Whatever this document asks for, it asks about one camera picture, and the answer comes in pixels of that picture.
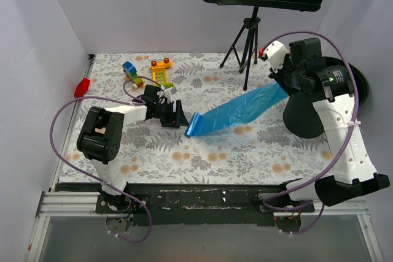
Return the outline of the blue trash bag roll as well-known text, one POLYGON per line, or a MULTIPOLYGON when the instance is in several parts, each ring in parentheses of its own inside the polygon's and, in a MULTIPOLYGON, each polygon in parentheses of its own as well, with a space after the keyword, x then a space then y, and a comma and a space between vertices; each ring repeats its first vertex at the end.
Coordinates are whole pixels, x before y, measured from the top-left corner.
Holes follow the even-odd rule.
POLYGON ((204 114, 195 112, 185 135, 187 137, 204 136, 248 124, 287 97, 288 95, 277 83, 264 85, 235 97, 204 114))

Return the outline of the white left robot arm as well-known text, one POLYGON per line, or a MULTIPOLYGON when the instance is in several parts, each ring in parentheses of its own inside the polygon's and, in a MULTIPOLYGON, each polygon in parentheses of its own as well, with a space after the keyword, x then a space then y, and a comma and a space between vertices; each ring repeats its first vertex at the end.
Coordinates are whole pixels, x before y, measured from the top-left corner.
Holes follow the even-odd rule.
POLYGON ((164 128, 188 127, 180 100, 172 101, 170 92, 147 85, 140 98, 110 108, 91 107, 77 139, 77 149, 90 160, 102 190, 111 195, 109 205, 118 213, 130 208, 131 199, 123 193, 126 180, 115 158, 120 150, 123 128, 155 118, 164 128))

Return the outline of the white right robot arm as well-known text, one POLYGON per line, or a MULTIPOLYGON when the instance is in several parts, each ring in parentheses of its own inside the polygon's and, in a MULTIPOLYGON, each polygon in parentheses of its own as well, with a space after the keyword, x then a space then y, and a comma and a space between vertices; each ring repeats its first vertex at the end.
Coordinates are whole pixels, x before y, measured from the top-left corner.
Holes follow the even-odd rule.
POLYGON ((288 95, 285 127, 303 139, 324 134, 332 162, 315 178, 293 180, 278 194, 282 210, 302 201, 320 200, 334 206, 390 186, 389 177, 372 163, 357 119, 364 76, 343 59, 323 56, 318 38, 291 42, 275 40, 260 57, 270 62, 269 77, 288 95))

